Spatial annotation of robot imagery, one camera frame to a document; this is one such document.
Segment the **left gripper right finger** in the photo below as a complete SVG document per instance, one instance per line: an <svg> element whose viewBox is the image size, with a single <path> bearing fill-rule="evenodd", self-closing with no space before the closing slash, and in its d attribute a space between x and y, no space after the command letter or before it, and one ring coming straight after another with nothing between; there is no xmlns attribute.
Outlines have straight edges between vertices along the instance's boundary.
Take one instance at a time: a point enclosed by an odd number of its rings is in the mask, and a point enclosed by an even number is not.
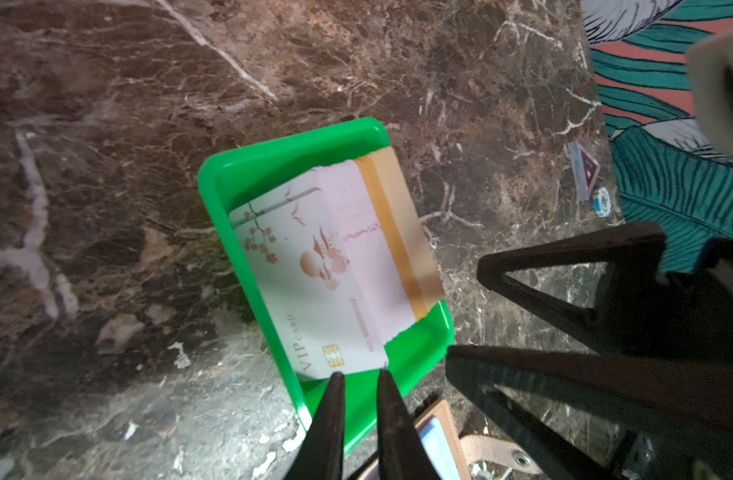
<svg viewBox="0 0 733 480"><path fill-rule="evenodd" d="M377 378L377 453L381 480L439 479L391 373Z"/></svg>

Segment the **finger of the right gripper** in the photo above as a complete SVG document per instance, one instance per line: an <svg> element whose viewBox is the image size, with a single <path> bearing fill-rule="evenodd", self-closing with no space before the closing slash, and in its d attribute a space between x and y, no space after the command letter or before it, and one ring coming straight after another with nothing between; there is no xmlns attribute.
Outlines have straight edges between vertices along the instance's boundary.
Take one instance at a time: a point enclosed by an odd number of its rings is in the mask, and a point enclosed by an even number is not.
<svg viewBox="0 0 733 480"><path fill-rule="evenodd" d="M733 479L733 365L456 345L447 350L445 374L552 479L614 474L507 397L503 386L662 440L672 459L700 460Z"/></svg>
<svg viewBox="0 0 733 480"><path fill-rule="evenodd" d="M658 295L665 290L658 266L665 234L653 222L633 222L556 242L489 254L478 261L477 280L598 353L654 354ZM604 263L594 304L578 307L509 276L535 268Z"/></svg>

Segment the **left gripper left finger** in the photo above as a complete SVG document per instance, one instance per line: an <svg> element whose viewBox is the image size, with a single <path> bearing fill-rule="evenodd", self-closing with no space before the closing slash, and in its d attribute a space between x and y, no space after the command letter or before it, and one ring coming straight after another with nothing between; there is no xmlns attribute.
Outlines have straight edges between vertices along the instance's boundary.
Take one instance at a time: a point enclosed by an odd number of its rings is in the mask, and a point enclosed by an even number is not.
<svg viewBox="0 0 733 480"><path fill-rule="evenodd" d="M340 480L344 475L346 378L336 372L318 405L300 452L286 473L290 479Z"/></svg>

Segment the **tan leather card holder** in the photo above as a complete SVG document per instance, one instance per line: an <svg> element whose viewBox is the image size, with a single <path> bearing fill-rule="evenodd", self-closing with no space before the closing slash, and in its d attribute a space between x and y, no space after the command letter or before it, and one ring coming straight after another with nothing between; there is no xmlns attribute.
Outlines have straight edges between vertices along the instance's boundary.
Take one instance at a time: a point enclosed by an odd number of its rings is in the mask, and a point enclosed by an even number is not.
<svg viewBox="0 0 733 480"><path fill-rule="evenodd" d="M419 439L441 479L471 479L470 466L488 462L505 468L500 479L517 471L542 474L537 463L517 444L498 438L471 434L459 437L449 403L434 401L414 421Z"/></svg>

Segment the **green plastic card tray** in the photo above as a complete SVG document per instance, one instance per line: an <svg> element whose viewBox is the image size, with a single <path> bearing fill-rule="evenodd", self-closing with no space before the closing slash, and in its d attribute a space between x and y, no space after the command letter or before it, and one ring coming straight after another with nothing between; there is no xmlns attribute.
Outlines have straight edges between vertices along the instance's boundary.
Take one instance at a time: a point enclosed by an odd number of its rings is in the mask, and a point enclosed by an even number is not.
<svg viewBox="0 0 733 480"><path fill-rule="evenodd" d="M395 208L396 227L410 265L415 269L421 290L430 297L425 304L428 314L388 342L385 348L388 369L400 394L406 395L442 360L454 340L454 327L440 281L428 277L439 274L440 270L423 227L406 223L413 203L406 191L397 189L402 182L401 170L382 163L382 151L390 145L388 132L378 120L362 118L222 152L208 158L198 172L202 201L252 313L266 336L282 382L304 428L312 424L326 382L304 381L294 373L292 354L282 347L242 242L234 233L230 212L314 167L330 166L369 154L377 156L375 168L387 189L385 196Z"/></svg>

